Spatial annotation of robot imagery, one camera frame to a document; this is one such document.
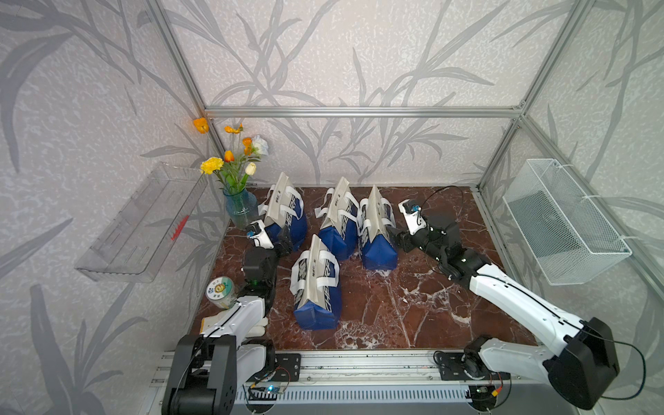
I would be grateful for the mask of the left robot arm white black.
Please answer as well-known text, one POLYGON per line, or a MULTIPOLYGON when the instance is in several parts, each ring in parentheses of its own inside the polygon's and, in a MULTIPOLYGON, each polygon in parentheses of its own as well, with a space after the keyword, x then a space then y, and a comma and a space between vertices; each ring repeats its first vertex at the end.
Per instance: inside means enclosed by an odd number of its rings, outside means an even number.
POLYGON ((247 337, 268 316, 276 296, 278 262, 293 251, 289 228, 275 239, 267 232, 252 236, 242 266, 245 285, 228 314, 176 345, 162 414, 229 414, 245 382, 275 369, 273 344, 247 337))

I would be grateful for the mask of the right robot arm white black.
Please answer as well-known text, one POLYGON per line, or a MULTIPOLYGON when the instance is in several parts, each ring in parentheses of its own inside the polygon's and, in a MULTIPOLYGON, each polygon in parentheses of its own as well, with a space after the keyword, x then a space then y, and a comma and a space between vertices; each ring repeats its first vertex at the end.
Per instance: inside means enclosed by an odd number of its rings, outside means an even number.
POLYGON ((548 303, 486 256, 464 247, 455 221, 427 219, 418 207, 404 217, 404 229, 384 222, 399 248, 418 249, 434 259, 451 282, 488 300, 539 340, 537 346, 476 340, 470 354, 477 364, 548 384, 569 404, 591 410, 620 373, 611 328, 596 317, 584 321, 548 303))

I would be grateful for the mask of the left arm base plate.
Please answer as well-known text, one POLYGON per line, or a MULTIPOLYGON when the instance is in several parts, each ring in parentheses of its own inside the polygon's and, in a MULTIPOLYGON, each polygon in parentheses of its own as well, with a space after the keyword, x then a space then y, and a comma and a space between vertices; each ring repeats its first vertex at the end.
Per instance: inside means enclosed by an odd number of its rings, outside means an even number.
POLYGON ((302 355, 298 353, 278 353, 276 356, 246 356, 238 359, 238 386, 246 383, 282 382, 299 380, 302 368, 302 355))

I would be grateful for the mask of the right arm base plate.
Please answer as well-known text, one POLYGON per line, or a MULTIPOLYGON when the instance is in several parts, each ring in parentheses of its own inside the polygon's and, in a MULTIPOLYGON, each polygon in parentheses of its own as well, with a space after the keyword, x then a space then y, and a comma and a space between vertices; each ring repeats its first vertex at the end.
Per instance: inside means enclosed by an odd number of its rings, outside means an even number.
POLYGON ((487 380, 489 383, 498 384, 511 380, 509 373, 490 371, 475 353, 437 350, 433 354, 433 360, 439 369, 441 380, 487 380))

